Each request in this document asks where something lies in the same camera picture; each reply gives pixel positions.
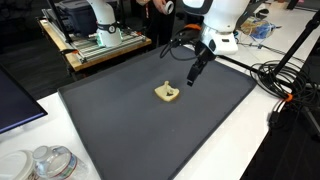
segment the person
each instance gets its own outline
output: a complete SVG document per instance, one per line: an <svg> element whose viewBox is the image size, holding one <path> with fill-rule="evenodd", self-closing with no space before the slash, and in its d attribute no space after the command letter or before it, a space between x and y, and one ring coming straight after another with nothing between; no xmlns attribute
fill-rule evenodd
<svg viewBox="0 0 320 180"><path fill-rule="evenodd" d="M162 9L166 0L151 0L142 8L143 26L146 28L146 36L152 41L151 49L170 42L176 11L176 0L171 1L174 9L168 15Z"/></svg>

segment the robotic arm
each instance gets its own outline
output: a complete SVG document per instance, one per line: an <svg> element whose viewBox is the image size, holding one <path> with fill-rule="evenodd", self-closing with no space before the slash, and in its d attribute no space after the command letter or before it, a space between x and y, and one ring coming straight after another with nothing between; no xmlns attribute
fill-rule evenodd
<svg viewBox="0 0 320 180"><path fill-rule="evenodd" d="M112 7L105 0L87 0L97 18L97 43L101 47L113 47L122 42Z"/></svg>
<svg viewBox="0 0 320 180"><path fill-rule="evenodd" d="M209 60L214 59L217 55L231 55L238 51L233 31L249 1L183 0L187 13L204 16L200 42L195 49L198 60L191 67L188 85L193 85Z"/></svg>

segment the white desk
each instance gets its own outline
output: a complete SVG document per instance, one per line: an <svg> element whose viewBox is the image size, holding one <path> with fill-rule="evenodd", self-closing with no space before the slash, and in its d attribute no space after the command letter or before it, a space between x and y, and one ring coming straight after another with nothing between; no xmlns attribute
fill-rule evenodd
<svg viewBox="0 0 320 180"><path fill-rule="evenodd" d="M282 51L290 48L314 14L301 10L285 11L276 7L271 7L270 11L268 20L283 28L276 30L264 44ZM315 30L295 56L306 59L319 35L320 29ZM282 56L265 49L240 46L239 52L231 57L252 65L281 59ZM218 61L248 74L243 68L224 60ZM268 132L268 114L276 102L276 98L256 87L206 141L176 179L239 179ZM39 103L49 115L0 135L0 156L21 149L34 150L41 145L63 145L89 166L90 180L100 179L59 95L53 94L39 100Z"/></svg>

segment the gray work surface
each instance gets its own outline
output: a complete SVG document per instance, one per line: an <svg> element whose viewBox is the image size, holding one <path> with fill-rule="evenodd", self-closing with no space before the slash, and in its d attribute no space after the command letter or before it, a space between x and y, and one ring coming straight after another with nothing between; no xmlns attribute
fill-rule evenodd
<svg viewBox="0 0 320 180"><path fill-rule="evenodd" d="M161 49L59 89L73 123L102 179L172 179L255 83L210 61L193 87L195 60L176 61ZM179 47L173 53L193 57ZM154 89L164 81L180 89L172 102Z"/></svg>

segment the person's arm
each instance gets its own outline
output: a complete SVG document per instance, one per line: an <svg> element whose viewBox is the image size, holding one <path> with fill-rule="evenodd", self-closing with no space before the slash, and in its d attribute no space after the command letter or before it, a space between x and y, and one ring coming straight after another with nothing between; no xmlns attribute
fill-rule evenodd
<svg viewBox="0 0 320 180"><path fill-rule="evenodd" d="M153 0L153 3L160 13L165 14L165 12L163 12L162 7L166 5L166 0Z"/></svg>

